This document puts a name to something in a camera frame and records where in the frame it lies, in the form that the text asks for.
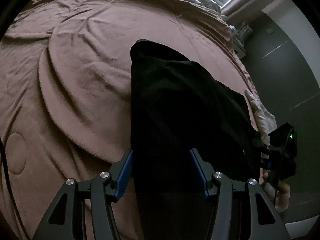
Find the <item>person's right hand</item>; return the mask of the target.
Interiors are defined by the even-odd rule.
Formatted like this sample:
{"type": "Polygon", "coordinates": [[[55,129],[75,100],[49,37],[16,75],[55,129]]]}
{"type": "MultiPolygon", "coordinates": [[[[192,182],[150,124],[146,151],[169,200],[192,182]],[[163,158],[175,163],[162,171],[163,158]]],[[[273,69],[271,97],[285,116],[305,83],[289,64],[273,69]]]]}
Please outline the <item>person's right hand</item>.
{"type": "Polygon", "coordinates": [[[277,187],[273,187],[268,181],[268,173],[260,168],[259,185],[263,188],[267,194],[269,200],[274,204],[274,207],[278,213],[282,213],[289,207],[289,201],[291,196],[291,188],[280,180],[277,187]]]}

